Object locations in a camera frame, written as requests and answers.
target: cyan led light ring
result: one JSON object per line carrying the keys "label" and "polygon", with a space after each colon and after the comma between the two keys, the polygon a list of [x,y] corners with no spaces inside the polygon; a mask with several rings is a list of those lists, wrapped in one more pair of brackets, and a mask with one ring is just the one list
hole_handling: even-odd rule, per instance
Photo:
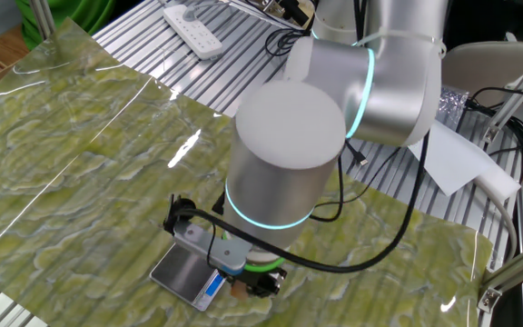
{"label": "cyan led light ring", "polygon": [[352,123],[352,127],[350,128],[349,132],[346,134],[346,138],[351,138],[355,133],[356,130],[359,128],[360,121],[362,120],[362,116],[364,115],[364,111],[367,108],[367,102],[369,101],[370,96],[370,90],[372,89],[372,80],[374,79],[374,51],[372,49],[367,48],[369,51],[369,71],[367,72],[367,79],[364,84],[364,89],[362,89],[362,99],[360,99],[360,105],[359,110],[356,112],[356,117],[354,117],[354,123]]}
{"label": "cyan led light ring", "polygon": [[235,203],[233,203],[233,200],[229,194],[229,188],[227,186],[227,182],[225,182],[225,195],[227,195],[227,200],[229,201],[229,204],[232,206],[233,210],[240,215],[241,218],[243,218],[243,220],[245,220],[246,222],[254,225],[254,226],[258,226],[258,227],[261,227],[261,228],[265,228],[265,229],[269,229],[269,230],[274,230],[274,231],[277,231],[277,230],[283,230],[283,229],[288,229],[288,228],[292,228],[294,226],[297,226],[301,223],[303,223],[306,219],[308,219],[308,217],[310,217],[310,214],[312,213],[312,211],[314,210],[314,208],[312,208],[312,210],[310,210],[310,212],[308,214],[306,214],[304,217],[302,217],[299,221],[297,222],[294,222],[294,223],[288,223],[288,224],[285,224],[285,225],[268,225],[268,224],[265,224],[265,223],[258,223],[256,221],[254,221],[253,219],[249,218],[248,216],[246,216],[245,214],[243,214],[238,208],[237,206],[235,205]]}

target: metal grid table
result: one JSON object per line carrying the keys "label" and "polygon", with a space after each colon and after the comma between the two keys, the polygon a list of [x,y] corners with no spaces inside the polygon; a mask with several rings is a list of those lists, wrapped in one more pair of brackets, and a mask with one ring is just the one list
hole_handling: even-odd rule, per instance
{"label": "metal grid table", "polygon": [[[200,61],[187,45],[163,20],[162,5],[156,0],[145,0],[126,15],[114,21],[94,36],[106,51],[133,69],[154,76],[173,90],[185,94],[212,109],[233,116],[242,98],[263,83],[281,76],[285,57],[273,58],[264,52],[267,36],[277,28],[288,26],[260,15],[247,5],[232,3],[231,7],[205,8],[200,19],[222,41],[224,55],[217,61]],[[460,133],[474,144],[481,141],[488,120],[480,114],[466,114]],[[367,183],[377,168],[394,148],[353,140],[369,164],[350,166],[351,158],[343,155],[348,174]],[[505,131],[488,151],[514,146],[511,133]],[[500,154],[496,161],[504,170],[518,179],[520,154]],[[372,187],[404,203],[410,198],[418,161],[406,149],[399,151],[375,178]],[[518,246],[523,252],[523,194],[508,200],[507,208],[513,214],[518,210]],[[451,196],[445,196],[428,177],[419,192],[416,208],[424,213],[461,223],[486,235],[495,251],[489,268],[502,264],[508,233],[500,223],[499,213],[486,195],[474,185],[467,185]],[[480,313],[479,325],[489,326],[490,315]],[[0,293],[0,326],[45,326],[20,305]]]}

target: blue label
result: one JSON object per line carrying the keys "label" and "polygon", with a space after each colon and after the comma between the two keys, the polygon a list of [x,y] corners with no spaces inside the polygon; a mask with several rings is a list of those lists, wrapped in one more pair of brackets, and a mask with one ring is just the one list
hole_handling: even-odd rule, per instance
{"label": "blue label", "polygon": [[215,294],[215,291],[217,291],[217,288],[219,287],[219,284],[223,281],[223,278],[218,274],[213,279],[213,282],[209,285],[207,288],[207,291],[205,291],[205,294],[209,296],[213,296]]}

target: power strip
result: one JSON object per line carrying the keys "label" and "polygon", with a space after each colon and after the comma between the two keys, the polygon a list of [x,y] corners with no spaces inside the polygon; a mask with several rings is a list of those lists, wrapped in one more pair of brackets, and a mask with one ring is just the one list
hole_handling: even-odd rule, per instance
{"label": "power strip", "polygon": [[174,29],[202,60],[211,59],[223,52],[222,43],[198,19],[187,22],[183,14],[185,5],[174,5],[163,9],[164,20]]}

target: green patterned mat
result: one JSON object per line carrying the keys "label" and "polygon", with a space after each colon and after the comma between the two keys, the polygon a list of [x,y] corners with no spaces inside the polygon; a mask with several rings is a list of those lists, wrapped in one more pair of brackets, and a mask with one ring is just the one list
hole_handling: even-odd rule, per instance
{"label": "green patterned mat", "polygon": [[[340,275],[286,264],[274,299],[239,302],[226,286],[197,312],[151,282],[171,245],[160,228],[169,195],[208,210],[222,191],[229,122],[64,22],[0,82],[0,290],[52,326],[477,324],[491,243],[419,212],[372,269]],[[364,186],[347,179],[346,187],[351,197]],[[334,173],[322,200],[337,196]],[[390,242],[405,210],[368,190],[337,223],[308,222],[291,250],[362,262]]]}

